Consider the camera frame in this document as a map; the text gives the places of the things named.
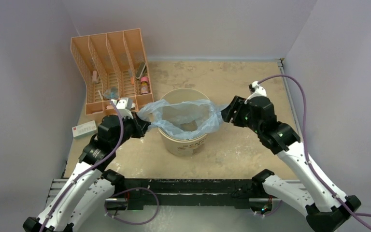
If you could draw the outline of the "light blue plastic trash bag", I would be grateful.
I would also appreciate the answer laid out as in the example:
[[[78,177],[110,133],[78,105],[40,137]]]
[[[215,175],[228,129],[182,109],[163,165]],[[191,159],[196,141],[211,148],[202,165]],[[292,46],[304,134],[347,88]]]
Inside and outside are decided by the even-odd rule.
[[[162,99],[148,103],[137,115],[151,123],[150,129],[161,129],[173,139],[192,140],[218,131],[224,122],[221,111],[226,107],[207,99],[181,103]]]

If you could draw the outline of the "beige plastic trash bin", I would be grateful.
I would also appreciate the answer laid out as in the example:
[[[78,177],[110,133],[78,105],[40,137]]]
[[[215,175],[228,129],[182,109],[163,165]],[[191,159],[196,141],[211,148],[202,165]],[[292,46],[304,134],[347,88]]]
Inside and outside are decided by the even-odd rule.
[[[179,88],[166,93],[163,97],[170,104],[196,101],[196,100],[208,100],[209,98],[194,89],[190,88]],[[165,148],[176,156],[192,156],[199,153],[204,148],[204,143],[207,138],[207,134],[201,134],[194,136],[191,139],[176,139],[168,135],[164,130],[158,129],[162,142]]]

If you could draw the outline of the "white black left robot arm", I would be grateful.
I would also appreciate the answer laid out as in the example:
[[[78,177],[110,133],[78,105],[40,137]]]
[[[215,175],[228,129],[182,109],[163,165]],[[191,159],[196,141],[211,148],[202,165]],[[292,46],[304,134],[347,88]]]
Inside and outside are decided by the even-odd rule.
[[[79,157],[72,174],[50,204],[23,224],[27,232],[77,232],[94,209],[125,191],[124,177],[107,166],[116,150],[130,138],[142,138],[150,122],[136,114],[120,118],[105,116]]]

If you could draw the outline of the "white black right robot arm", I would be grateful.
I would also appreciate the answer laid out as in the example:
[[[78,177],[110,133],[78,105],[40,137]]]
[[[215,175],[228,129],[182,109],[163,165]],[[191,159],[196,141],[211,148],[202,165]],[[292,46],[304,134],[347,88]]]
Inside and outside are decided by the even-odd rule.
[[[315,232],[336,231],[361,206],[357,196],[344,193],[313,164],[304,150],[304,142],[290,125],[278,121],[274,105],[267,97],[246,100],[236,96],[221,111],[221,116],[224,122],[251,129],[305,187],[301,190],[265,169],[252,178],[256,196],[268,194],[279,198],[304,215]]]

